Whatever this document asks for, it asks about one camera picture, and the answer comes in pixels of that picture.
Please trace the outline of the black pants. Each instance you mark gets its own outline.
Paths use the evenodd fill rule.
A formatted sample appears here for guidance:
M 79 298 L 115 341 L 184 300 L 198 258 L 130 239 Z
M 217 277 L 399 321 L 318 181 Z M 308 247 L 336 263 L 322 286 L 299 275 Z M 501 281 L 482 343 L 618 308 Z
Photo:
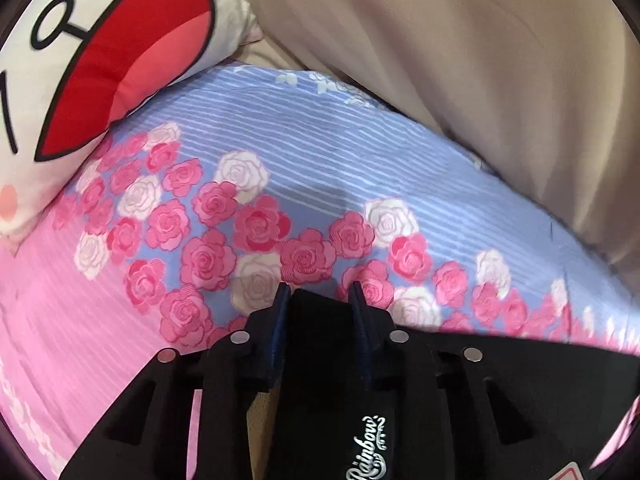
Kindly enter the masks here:
M 397 325 L 360 292 L 279 292 L 269 479 L 634 479 L 635 356 Z

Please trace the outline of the pink rose bedsheet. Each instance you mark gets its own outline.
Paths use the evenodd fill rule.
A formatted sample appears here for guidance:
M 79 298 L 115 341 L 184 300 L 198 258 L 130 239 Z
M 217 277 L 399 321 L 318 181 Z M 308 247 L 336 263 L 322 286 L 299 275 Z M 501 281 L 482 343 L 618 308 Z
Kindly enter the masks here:
M 638 300 L 473 154 L 327 76 L 230 65 L 113 130 L 2 255 L 2 416 L 54 479 L 155 352 L 208 347 L 280 282 L 639 350 Z

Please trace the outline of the beige quilt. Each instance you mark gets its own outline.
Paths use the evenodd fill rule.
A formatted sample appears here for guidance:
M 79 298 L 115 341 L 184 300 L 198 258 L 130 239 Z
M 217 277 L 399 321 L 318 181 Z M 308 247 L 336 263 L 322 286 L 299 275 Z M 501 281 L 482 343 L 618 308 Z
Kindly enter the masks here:
M 639 285 L 639 40 L 615 0 L 248 0 L 242 60 L 358 84 L 472 148 Z

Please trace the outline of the white cartoon face pillow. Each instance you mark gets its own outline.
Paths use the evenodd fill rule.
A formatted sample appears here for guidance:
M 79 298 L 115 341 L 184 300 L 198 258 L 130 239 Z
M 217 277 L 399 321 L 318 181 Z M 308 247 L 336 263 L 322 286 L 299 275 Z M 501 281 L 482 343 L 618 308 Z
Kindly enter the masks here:
M 247 0 L 27 0 L 1 34 L 1 245 L 16 252 L 111 126 L 262 31 Z

